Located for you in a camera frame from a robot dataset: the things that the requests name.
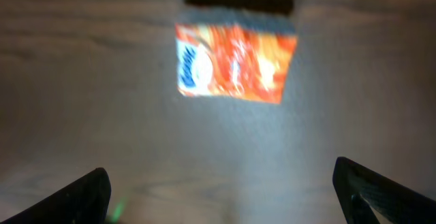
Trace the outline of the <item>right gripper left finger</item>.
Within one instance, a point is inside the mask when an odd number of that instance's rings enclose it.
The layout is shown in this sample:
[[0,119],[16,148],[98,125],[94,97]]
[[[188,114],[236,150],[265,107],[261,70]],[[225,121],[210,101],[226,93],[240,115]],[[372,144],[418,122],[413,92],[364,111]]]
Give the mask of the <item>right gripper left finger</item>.
[[111,196],[107,171],[99,167],[3,224],[104,224]]

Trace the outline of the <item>small orange box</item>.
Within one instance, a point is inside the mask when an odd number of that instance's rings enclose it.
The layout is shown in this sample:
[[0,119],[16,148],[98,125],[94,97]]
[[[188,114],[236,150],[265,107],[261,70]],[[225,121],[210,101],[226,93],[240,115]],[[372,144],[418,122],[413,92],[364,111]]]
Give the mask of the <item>small orange box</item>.
[[284,16],[192,8],[175,23],[177,85],[184,96],[281,103],[298,38]]

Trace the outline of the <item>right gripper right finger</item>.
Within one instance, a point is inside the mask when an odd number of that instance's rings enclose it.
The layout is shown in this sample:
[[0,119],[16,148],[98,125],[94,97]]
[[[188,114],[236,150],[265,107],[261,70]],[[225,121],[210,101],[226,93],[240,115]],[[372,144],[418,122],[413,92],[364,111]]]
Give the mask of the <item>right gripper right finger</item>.
[[332,182],[348,224],[434,223],[435,201],[346,157],[338,157]]

